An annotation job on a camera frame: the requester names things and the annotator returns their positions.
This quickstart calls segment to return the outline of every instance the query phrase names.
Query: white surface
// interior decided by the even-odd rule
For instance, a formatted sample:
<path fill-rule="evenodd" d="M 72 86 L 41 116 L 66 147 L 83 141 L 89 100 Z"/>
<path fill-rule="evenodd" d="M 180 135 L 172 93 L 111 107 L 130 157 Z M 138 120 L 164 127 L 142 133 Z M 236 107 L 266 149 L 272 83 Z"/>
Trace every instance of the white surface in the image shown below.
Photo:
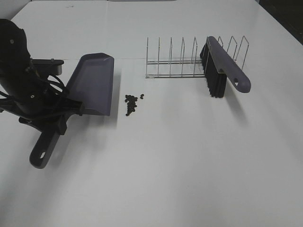
<path fill-rule="evenodd" d="M 39 133 L 1 114 L 0 226 L 303 225 L 303 48 L 254 1 L 201 2 L 136 3 L 134 9 L 117 2 L 77 1 L 72 8 L 35 2 L 14 18 L 34 58 L 69 58 L 65 82 L 86 51 L 110 53 L 113 111 L 109 118 L 72 117 L 43 170 L 28 162 Z M 53 10 L 55 22 L 63 23 L 49 20 Z M 143 25 L 152 25 L 151 11 L 155 26 L 148 30 Z M 186 21 L 188 12 L 196 22 L 179 28 L 173 19 Z M 50 36 L 42 26 L 47 21 L 57 31 Z M 226 27 L 229 21 L 234 26 Z M 75 35 L 79 25 L 86 34 Z M 143 58 L 148 35 L 217 34 L 250 40 L 250 93 L 228 84 L 225 98 L 213 99 L 204 79 L 145 79 L 144 60 L 121 59 Z M 141 93 L 144 100 L 125 117 L 124 95 Z"/>
<path fill-rule="evenodd" d="M 0 0 L 0 18 L 12 19 L 30 0 Z"/>

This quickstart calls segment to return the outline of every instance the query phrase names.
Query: brush bristles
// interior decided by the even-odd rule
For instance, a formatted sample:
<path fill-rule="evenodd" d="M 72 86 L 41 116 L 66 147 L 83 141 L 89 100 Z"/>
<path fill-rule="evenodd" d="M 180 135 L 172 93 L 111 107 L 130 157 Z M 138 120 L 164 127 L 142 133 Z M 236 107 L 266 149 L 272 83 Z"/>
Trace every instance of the brush bristles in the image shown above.
<path fill-rule="evenodd" d="M 202 66 L 207 81 L 207 86 L 212 97 L 222 98 L 224 96 L 226 87 L 226 74 L 218 73 L 214 65 L 214 61 L 211 53 L 209 53 L 208 45 L 202 49 L 200 58 L 202 60 Z"/>

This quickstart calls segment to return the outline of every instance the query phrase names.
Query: handle hole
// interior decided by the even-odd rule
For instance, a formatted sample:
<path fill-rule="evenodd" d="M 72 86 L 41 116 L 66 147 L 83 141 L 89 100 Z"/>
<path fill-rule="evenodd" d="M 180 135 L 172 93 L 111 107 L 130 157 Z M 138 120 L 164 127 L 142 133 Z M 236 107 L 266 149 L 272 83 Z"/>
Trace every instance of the handle hole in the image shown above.
<path fill-rule="evenodd" d="M 237 78 L 235 78 L 234 80 L 233 80 L 233 82 L 235 83 L 235 85 L 237 86 L 238 85 L 238 83 L 239 83 L 239 81 L 238 81 L 238 79 Z"/>
<path fill-rule="evenodd" d="M 43 157 L 44 157 L 44 155 L 45 155 L 45 152 L 43 152 L 43 153 L 41 154 L 40 158 L 43 158 Z"/>

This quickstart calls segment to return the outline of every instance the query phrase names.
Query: wire dish rack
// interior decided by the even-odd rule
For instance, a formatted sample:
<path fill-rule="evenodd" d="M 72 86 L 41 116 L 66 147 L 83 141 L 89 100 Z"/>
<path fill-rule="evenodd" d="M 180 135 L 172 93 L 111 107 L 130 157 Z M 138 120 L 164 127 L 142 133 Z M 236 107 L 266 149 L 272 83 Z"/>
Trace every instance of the wire dish rack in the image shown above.
<path fill-rule="evenodd" d="M 243 42 L 246 43 L 246 49 L 243 51 Z M 218 42 L 224 47 L 222 38 L 218 37 Z M 238 42 L 231 36 L 229 39 L 226 52 L 230 57 L 239 65 L 238 58 L 239 53 L 243 53 L 240 68 L 243 70 L 246 56 L 248 53 L 250 43 L 245 36 L 242 37 L 241 43 L 238 47 Z M 160 58 L 160 52 L 162 51 L 160 38 L 158 39 L 158 51 L 156 58 L 149 58 L 149 38 L 147 38 L 146 46 L 146 78 L 204 78 L 204 72 L 202 68 L 202 62 L 200 59 L 200 51 L 203 46 L 198 46 L 196 37 L 193 41 L 193 47 L 191 51 L 191 57 L 185 56 L 185 39 L 182 38 L 181 51 L 178 57 L 173 58 L 173 40 L 170 38 L 169 42 L 169 57 Z"/>

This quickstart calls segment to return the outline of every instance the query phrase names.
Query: brush handle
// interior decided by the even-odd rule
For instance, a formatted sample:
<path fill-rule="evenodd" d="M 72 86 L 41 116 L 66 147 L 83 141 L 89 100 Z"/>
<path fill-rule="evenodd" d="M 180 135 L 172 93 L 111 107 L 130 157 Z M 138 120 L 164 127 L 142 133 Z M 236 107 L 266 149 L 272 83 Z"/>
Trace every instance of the brush handle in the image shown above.
<path fill-rule="evenodd" d="M 248 93 L 251 88 L 250 79 L 248 79 L 244 72 L 218 43 L 216 38 L 209 36 L 206 43 L 218 73 L 225 73 L 238 91 Z"/>

